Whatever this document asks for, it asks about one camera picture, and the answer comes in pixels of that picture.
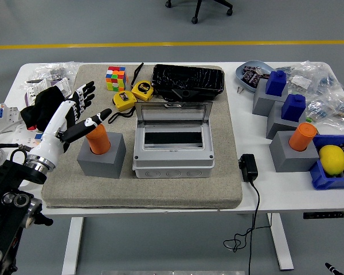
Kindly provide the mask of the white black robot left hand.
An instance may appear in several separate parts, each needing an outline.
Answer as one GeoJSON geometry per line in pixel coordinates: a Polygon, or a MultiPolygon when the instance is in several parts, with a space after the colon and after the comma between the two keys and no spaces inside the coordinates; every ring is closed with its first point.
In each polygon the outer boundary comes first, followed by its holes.
{"type": "Polygon", "coordinates": [[[37,96],[30,112],[31,121],[26,125],[35,125],[43,134],[39,145],[29,152],[26,166],[52,171],[70,143],[91,133],[112,113],[112,110],[107,108],[92,117],[80,120],[81,114],[95,97],[94,91],[94,82],[91,81],[68,97],[64,97],[58,87],[50,87],[37,96]]]}

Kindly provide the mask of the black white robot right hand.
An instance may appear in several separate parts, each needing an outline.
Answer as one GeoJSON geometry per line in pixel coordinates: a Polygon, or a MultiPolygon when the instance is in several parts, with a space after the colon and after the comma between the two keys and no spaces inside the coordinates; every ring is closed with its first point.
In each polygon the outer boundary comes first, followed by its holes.
{"type": "Polygon", "coordinates": [[[333,265],[330,263],[326,262],[325,267],[332,272],[333,275],[344,275],[342,272],[340,272],[338,269],[336,269],[333,265]]]}

